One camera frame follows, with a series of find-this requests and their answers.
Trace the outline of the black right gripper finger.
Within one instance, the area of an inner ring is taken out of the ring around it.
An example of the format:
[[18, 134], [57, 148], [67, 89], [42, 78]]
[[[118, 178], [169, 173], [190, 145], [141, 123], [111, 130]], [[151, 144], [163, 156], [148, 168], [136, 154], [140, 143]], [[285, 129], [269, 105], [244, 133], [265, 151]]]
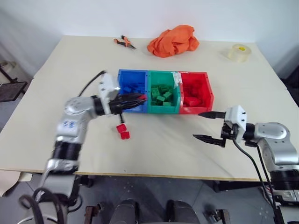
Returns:
[[204, 117], [204, 118], [208, 118], [208, 119], [224, 119], [226, 113], [210, 111], [210, 112], [202, 112], [202, 113], [199, 113], [198, 115], [201, 117]]
[[212, 136], [200, 135], [200, 134], [193, 134], [193, 137], [208, 144], [225, 147], [225, 139], [215, 139]]

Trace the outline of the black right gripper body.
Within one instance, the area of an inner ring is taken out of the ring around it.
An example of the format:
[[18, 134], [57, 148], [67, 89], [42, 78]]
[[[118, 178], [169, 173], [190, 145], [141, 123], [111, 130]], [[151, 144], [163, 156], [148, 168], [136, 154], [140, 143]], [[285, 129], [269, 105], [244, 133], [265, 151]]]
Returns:
[[236, 140], [238, 135], [238, 128], [237, 124], [228, 124], [224, 123], [221, 129], [221, 138], [222, 142], [226, 142], [226, 140]]

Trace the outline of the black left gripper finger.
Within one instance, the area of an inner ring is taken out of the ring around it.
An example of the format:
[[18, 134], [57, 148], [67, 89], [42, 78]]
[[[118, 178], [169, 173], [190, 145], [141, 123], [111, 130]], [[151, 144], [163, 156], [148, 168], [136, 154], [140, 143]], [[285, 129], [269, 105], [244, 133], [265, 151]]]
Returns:
[[132, 109], [132, 108], [138, 107], [140, 105], [143, 105], [145, 102], [146, 102], [145, 99], [135, 99], [132, 101], [126, 101], [126, 102], [122, 103], [122, 109], [123, 110]]
[[133, 101], [146, 101], [147, 97], [145, 94], [141, 93], [129, 93], [120, 95], [121, 100], [125, 102], [133, 102]]

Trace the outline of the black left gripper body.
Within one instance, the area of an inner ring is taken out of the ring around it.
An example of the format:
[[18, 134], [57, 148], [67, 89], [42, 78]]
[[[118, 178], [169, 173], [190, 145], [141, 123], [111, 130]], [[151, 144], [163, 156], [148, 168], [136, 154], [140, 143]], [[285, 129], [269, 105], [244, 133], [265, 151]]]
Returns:
[[115, 99], [109, 102], [110, 113], [114, 115], [122, 113], [126, 109], [126, 101], [126, 95], [117, 95]]

